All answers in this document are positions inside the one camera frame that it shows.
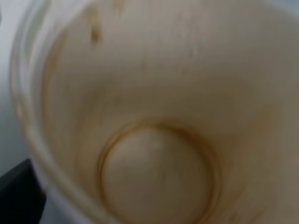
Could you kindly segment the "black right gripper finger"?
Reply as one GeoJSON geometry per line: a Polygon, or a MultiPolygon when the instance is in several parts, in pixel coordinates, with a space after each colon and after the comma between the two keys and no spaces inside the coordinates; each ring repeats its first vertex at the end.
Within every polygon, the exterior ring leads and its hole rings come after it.
{"type": "Polygon", "coordinates": [[[46,203],[29,159],[0,177],[0,222],[38,224],[46,203]]]}

